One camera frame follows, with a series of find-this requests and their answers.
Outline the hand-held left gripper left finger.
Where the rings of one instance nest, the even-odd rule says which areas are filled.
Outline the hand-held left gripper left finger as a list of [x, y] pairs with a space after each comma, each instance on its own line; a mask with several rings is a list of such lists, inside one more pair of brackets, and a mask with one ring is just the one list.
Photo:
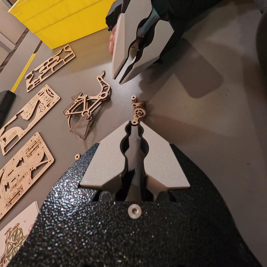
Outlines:
[[80, 189], [108, 191], [126, 198], [131, 185], [128, 159], [131, 122], [125, 122], [98, 143], [79, 184]]

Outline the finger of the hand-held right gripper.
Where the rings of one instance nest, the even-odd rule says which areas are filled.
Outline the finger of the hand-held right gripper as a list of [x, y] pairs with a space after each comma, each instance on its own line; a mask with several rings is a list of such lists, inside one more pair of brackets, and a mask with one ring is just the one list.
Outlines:
[[145, 39], [139, 43], [139, 49], [132, 63], [123, 74], [120, 84], [124, 84], [157, 61], [174, 30], [169, 21], [159, 20], [146, 33]]
[[147, 21], [152, 13], [150, 0], [124, 0], [118, 17], [112, 57], [112, 75], [116, 79], [128, 60], [131, 46], [137, 39], [141, 22]]

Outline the black flat case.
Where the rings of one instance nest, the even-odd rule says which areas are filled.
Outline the black flat case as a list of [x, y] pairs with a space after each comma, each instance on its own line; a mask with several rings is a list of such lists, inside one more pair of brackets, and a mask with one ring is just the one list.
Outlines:
[[10, 90], [0, 92], [0, 127], [2, 127], [6, 116], [15, 100], [15, 93]]

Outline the yellow tape strip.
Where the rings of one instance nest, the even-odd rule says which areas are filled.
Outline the yellow tape strip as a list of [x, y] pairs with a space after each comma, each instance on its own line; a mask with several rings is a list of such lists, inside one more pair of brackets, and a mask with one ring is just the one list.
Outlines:
[[17, 78], [15, 84], [13, 85], [11, 92], [14, 93], [18, 87], [18, 85], [20, 84], [20, 82], [22, 81], [22, 78], [25, 77], [25, 74], [29, 68], [29, 66], [31, 65], [33, 59], [35, 58], [37, 52], [33, 53], [31, 55], [31, 57], [29, 58], [28, 62], [26, 63], [25, 67], [23, 68], [21, 74], [19, 75], [19, 77]]

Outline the emptied wooden parts sheet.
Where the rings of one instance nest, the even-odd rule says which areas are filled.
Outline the emptied wooden parts sheet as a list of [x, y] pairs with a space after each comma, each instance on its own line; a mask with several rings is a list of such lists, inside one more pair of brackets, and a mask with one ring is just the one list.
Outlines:
[[58, 52], [56, 52], [25, 76], [26, 91], [30, 92], [33, 90], [75, 57], [76, 56], [70, 45], [65, 45]]

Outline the wooden gear crank assembly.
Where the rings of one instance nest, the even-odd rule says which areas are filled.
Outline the wooden gear crank assembly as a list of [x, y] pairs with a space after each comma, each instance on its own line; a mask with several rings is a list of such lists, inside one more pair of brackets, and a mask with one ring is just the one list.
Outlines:
[[133, 126], [138, 125], [140, 119], [146, 117], [146, 115], [147, 115], [147, 112], [145, 110], [144, 105], [137, 106], [136, 104], [134, 104], [133, 105], [133, 119], [131, 121], [131, 124]]

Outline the person's right hand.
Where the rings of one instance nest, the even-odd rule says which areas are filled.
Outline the person's right hand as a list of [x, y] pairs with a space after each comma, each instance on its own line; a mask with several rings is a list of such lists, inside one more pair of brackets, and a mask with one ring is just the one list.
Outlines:
[[115, 44], [115, 35], [116, 35], [116, 25], [113, 27], [109, 39], [109, 53], [113, 55], [114, 51], [114, 44]]

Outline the assembly instruction booklet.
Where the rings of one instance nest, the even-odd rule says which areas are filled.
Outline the assembly instruction booklet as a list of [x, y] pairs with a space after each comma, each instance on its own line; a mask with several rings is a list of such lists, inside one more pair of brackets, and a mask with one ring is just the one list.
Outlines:
[[34, 201], [0, 232], [0, 266], [8, 266], [11, 259], [30, 234], [38, 216], [38, 202]]

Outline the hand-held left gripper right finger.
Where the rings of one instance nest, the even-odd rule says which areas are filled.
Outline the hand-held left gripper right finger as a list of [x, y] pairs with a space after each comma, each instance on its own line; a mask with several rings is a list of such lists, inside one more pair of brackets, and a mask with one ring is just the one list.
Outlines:
[[189, 189], [188, 179], [170, 143], [143, 122], [139, 123], [139, 136], [145, 154], [145, 189], [155, 198], [161, 192]]

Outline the wooden bicycle frame model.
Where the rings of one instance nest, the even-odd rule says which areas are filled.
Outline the wooden bicycle frame model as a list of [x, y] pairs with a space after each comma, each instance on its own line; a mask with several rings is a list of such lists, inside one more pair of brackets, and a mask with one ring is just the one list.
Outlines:
[[[83, 95], [82, 92], [79, 94], [72, 96], [72, 103], [63, 111], [63, 114], [68, 119], [68, 126], [70, 127], [70, 132], [79, 136], [82, 140], [88, 135], [90, 127], [93, 123], [93, 112], [97, 110], [102, 103], [108, 102], [111, 97], [111, 87], [109, 83], [105, 80], [105, 70], [102, 70], [102, 74], [96, 76], [96, 79], [101, 86], [100, 93], [95, 96], [88, 96], [87, 94]], [[71, 126], [71, 119], [75, 115], [80, 115], [80, 119], [73, 126]], [[82, 122], [86, 121], [86, 130], [85, 133], [79, 133], [78, 127]]]

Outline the yellow plastic bin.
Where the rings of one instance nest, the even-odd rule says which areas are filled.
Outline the yellow plastic bin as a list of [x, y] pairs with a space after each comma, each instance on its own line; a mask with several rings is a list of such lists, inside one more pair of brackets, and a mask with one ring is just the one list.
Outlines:
[[19, 0], [8, 10], [50, 49], [107, 28], [113, 0]]

